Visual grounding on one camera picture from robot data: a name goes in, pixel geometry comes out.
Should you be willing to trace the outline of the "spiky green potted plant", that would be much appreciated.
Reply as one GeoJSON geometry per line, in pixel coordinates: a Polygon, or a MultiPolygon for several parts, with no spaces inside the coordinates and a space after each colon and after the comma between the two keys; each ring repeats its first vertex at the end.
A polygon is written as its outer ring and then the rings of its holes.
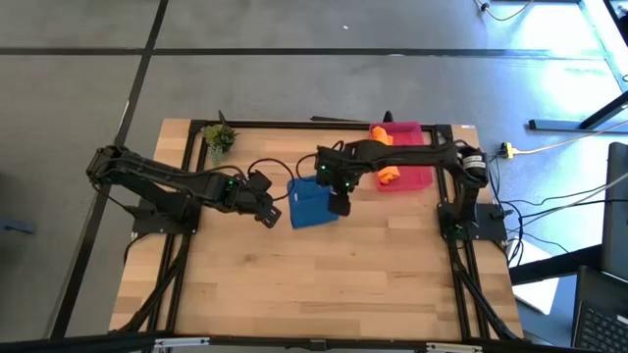
{"type": "Polygon", "coordinates": [[[204,138],[206,143],[222,152],[229,152],[235,144],[238,133],[228,125],[225,115],[218,111],[219,122],[216,125],[204,128],[204,138]]]}

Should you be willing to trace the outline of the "dark flat screen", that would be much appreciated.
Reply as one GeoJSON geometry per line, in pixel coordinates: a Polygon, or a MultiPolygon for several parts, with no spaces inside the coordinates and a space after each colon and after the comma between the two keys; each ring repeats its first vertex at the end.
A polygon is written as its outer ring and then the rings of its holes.
{"type": "Polygon", "coordinates": [[[602,230],[602,267],[628,280],[628,144],[608,147],[607,183],[602,230]]]}

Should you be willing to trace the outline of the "pink plastic basket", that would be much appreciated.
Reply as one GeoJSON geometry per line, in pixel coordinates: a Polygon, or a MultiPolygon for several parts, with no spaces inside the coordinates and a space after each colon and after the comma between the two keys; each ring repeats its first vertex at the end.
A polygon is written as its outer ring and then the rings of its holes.
{"type": "MultiPolygon", "coordinates": [[[[371,124],[369,127],[369,138],[371,129],[375,126],[383,127],[388,135],[393,137],[393,146],[424,145],[424,137],[419,123],[380,123],[371,124]]],[[[400,177],[389,184],[380,185],[375,173],[374,179],[376,187],[381,192],[401,192],[415,191],[428,187],[432,184],[432,170],[430,167],[398,167],[400,177]]]]}

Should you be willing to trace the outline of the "silver rig bracket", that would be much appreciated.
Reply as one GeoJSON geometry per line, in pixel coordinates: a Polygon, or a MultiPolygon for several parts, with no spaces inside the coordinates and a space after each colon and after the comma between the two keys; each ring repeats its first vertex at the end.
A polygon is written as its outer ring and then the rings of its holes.
{"type": "Polygon", "coordinates": [[[483,348],[477,345],[427,342],[426,353],[483,353],[483,348]]]}
{"type": "Polygon", "coordinates": [[[179,347],[207,346],[211,342],[209,337],[169,337],[158,338],[154,341],[154,349],[173,349],[179,347]]]}

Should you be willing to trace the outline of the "blue microfiber towel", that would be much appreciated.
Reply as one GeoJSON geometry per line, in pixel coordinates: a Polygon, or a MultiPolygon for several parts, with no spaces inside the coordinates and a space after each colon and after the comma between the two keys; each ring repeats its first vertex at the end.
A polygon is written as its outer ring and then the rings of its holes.
{"type": "Polygon", "coordinates": [[[294,229],[315,227],[339,219],[329,211],[331,189],[320,186],[314,176],[295,178],[288,182],[290,223],[294,229]]]}

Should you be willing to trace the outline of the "black laptop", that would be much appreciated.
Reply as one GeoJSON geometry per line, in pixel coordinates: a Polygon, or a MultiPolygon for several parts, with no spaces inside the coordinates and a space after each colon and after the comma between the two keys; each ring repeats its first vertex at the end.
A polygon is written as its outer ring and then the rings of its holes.
{"type": "Polygon", "coordinates": [[[628,281],[578,269],[571,346],[628,353],[628,281]]]}

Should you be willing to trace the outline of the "black aluminium table frame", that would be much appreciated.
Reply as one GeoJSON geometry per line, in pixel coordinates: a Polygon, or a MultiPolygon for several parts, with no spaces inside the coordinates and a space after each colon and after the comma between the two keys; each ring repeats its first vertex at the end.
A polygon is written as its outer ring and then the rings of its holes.
{"type": "MultiPolygon", "coordinates": [[[[239,131],[226,164],[258,158],[290,167],[317,145],[367,138],[369,123],[231,122],[239,131]]],[[[480,336],[472,297],[457,312],[454,276],[437,205],[454,195],[451,176],[411,192],[379,192],[371,175],[351,194],[351,214],[325,226],[292,229],[288,201],[273,228],[251,217],[204,208],[191,237],[178,297],[164,294],[156,329],[179,335],[460,341],[460,319],[480,336]]],[[[131,249],[110,329],[122,328],[155,286],[162,256],[176,257],[180,236],[147,235],[131,249]]],[[[506,260],[473,242],[484,295],[522,336],[506,260]]]]}

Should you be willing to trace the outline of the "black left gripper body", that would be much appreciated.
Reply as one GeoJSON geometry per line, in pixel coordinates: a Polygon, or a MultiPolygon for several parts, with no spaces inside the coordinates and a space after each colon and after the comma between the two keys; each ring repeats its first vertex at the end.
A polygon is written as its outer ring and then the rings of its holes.
{"type": "Polygon", "coordinates": [[[237,193],[237,211],[240,214],[270,216],[273,211],[273,197],[266,191],[244,185],[237,193]]]}

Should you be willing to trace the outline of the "white paper sheet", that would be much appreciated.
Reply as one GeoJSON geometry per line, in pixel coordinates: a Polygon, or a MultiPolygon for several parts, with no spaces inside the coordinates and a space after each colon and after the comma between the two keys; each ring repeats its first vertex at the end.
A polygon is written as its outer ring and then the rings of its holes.
{"type": "MultiPolygon", "coordinates": [[[[508,267],[510,269],[551,257],[550,253],[526,240],[522,241],[517,254],[515,254],[514,248],[514,245],[511,245],[509,248],[510,263],[508,267]]],[[[558,283],[559,279],[554,277],[526,284],[517,284],[513,286],[513,293],[516,299],[547,316],[550,314],[558,283]]]]}

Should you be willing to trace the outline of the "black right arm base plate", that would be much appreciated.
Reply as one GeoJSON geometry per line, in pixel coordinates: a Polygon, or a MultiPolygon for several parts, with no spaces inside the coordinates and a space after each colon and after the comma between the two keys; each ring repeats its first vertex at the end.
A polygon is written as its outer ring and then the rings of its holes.
{"type": "Polygon", "coordinates": [[[496,204],[462,209],[454,203],[437,207],[441,235],[446,240],[506,240],[504,213],[496,204]]]}

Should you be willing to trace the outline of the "orange microfiber towel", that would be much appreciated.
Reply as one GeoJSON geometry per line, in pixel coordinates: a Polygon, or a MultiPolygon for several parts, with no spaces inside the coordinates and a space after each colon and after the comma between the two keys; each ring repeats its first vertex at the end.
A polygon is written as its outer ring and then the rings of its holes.
{"type": "MultiPolygon", "coordinates": [[[[381,142],[388,146],[393,146],[393,137],[388,135],[383,127],[375,126],[371,129],[370,137],[373,140],[381,142]]],[[[380,185],[386,185],[400,177],[398,167],[385,167],[377,172],[377,178],[380,185]]]]}

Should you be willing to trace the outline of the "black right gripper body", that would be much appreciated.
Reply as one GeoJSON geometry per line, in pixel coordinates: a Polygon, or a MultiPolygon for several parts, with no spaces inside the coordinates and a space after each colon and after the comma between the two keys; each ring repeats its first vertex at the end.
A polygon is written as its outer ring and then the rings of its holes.
{"type": "Polygon", "coordinates": [[[350,214],[350,208],[351,204],[347,194],[330,194],[328,202],[328,210],[330,213],[347,217],[350,214]]]}

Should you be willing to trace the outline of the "black desk leg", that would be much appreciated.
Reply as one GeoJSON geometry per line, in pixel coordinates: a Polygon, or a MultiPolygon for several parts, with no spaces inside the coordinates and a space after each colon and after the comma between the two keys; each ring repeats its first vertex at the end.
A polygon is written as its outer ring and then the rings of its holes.
{"type": "Polygon", "coordinates": [[[528,127],[530,130],[544,131],[598,132],[605,128],[611,129],[609,121],[627,109],[628,91],[623,92],[583,121],[534,119],[528,122],[528,127]]]}
{"type": "Polygon", "coordinates": [[[555,277],[569,276],[577,273],[580,267],[590,267],[598,270],[601,263],[602,246],[595,245],[515,266],[509,269],[509,276],[512,285],[520,285],[555,277]]]}

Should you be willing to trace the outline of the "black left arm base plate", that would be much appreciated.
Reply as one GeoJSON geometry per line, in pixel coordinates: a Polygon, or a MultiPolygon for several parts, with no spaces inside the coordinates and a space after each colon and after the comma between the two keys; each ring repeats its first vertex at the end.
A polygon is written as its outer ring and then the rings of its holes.
{"type": "Polygon", "coordinates": [[[132,208],[134,217],[132,231],[136,233],[163,233],[193,235],[198,230],[201,205],[191,202],[180,218],[159,211],[154,204],[140,199],[137,207],[132,208]]]}

